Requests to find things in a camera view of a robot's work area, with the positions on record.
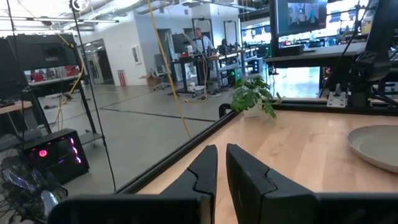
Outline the black screen on stand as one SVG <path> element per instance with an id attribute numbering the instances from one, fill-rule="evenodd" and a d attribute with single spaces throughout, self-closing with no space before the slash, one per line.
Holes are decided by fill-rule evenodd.
<path id="1" fill-rule="evenodd" d="M 6 37 L 22 70 L 79 65 L 75 41 L 70 34 L 9 35 Z"/>

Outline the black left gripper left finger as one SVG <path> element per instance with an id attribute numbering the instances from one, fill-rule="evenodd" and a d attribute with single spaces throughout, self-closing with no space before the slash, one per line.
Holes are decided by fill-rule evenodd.
<path id="1" fill-rule="evenodd" d="M 159 194 L 80 195 L 50 212 L 48 224 L 214 224 L 218 152 L 207 146 Z"/>

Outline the silver arm base bracket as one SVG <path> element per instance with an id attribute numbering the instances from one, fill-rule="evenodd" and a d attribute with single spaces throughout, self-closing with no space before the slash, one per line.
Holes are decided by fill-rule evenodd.
<path id="1" fill-rule="evenodd" d="M 345 108 L 347 105 L 347 96 L 345 92 L 337 94 L 334 91 L 329 92 L 326 106 L 330 108 Z"/>

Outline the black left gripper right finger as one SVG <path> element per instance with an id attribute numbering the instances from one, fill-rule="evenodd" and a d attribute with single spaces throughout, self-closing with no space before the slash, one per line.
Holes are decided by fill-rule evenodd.
<path id="1" fill-rule="evenodd" d="M 398 193 L 316 193 L 236 144 L 226 170 L 239 224 L 398 224 Z"/>

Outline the black desk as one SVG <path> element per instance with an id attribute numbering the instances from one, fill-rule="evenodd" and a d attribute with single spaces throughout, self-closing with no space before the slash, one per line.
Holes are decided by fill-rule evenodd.
<path id="1" fill-rule="evenodd" d="M 269 57 L 265 62 L 275 68 L 330 67 L 337 62 L 345 48 L 346 44 L 319 47 L 314 52 L 304 52 L 301 55 Z"/>

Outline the person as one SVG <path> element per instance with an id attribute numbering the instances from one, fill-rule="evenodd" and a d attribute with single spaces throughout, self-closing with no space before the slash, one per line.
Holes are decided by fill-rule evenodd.
<path id="1" fill-rule="evenodd" d="M 195 29 L 195 36 L 196 49 L 198 53 L 207 53 L 208 55 L 215 54 L 215 48 L 211 40 L 209 37 L 202 34 L 200 28 Z"/>

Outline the grey-green round plate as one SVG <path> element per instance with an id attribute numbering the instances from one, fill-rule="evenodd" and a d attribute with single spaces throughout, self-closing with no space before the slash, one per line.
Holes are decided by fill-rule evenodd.
<path id="1" fill-rule="evenodd" d="M 348 134 L 347 142 L 362 160 L 398 174 L 398 125 L 357 128 Z"/>

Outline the black computer with lights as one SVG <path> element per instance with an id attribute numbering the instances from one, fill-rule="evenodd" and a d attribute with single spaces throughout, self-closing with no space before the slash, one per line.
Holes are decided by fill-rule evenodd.
<path id="1" fill-rule="evenodd" d="M 90 169 L 74 129 L 63 129 L 32 140 L 25 144 L 22 155 L 30 166 L 49 171 L 60 184 L 66 184 Z"/>

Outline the green leafy plant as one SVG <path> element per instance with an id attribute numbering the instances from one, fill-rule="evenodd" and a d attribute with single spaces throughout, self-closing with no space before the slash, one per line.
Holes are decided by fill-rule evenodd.
<path id="1" fill-rule="evenodd" d="M 259 100 L 262 101 L 262 116 L 268 116 L 272 120 L 277 119 L 274 111 L 275 105 L 280 105 L 283 97 L 275 92 L 262 77 L 239 79 L 234 84 L 234 93 L 230 107 L 235 112 L 243 112 L 252 108 Z"/>

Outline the black table edge frame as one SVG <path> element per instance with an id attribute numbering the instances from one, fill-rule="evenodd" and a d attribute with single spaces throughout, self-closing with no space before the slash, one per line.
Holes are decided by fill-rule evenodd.
<path id="1" fill-rule="evenodd" d="M 144 188 L 147 184 L 152 182 L 161 173 L 166 171 L 170 166 L 174 165 L 182 157 L 192 151 L 200 143 L 208 139 L 213 133 L 217 132 L 238 113 L 230 110 L 230 104 L 223 103 L 218 108 L 219 119 L 216 120 L 211 126 L 192 137 L 189 141 L 185 142 L 170 154 L 165 156 L 159 162 L 149 167 L 143 173 L 127 182 L 125 185 L 117 189 L 117 194 L 122 193 L 136 193 Z M 398 116 L 398 104 L 395 106 L 385 102 L 374 102 L 371 106 L 367 107 L 354 107 L 347 106 L 345 108 L 327 107 L 326 102 L 322 100 L 284 100 L 280 105 L 274 106 L 275 110 L 281 111 L 305 111 L 315 113 L 342 113 L 342 114 L 361 114 L 371 116 Z"/>

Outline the white plant pot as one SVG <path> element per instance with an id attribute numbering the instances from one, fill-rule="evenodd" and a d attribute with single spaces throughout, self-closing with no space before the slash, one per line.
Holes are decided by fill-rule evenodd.
<path id="1" fill-rule="evenodd" d="M 252 108 L 248 108 L 247 110 L 243 111 L 245 118 L 257 118 L 261 117 L 264 112 L 262 110 L 263 103 L 259 100 Z"/>

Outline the large black monitor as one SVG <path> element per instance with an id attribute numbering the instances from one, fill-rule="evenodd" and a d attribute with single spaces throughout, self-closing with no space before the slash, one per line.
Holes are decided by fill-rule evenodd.
<path id="1" fill-rule="evenodd" d="M 328 0 L 274 0 L 276 33 L 279 37 L 326 27 Z"/>

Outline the black floor fan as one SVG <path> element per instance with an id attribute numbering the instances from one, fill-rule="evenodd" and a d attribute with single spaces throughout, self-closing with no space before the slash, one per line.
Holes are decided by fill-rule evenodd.
<path id="1" fill-rule="evenodd" d="M 22 220 L 47 224 L 68 190 L 49 171 L 31 168 L 21 157 L 11 156 L 0 162 L 0 194 Z"/>

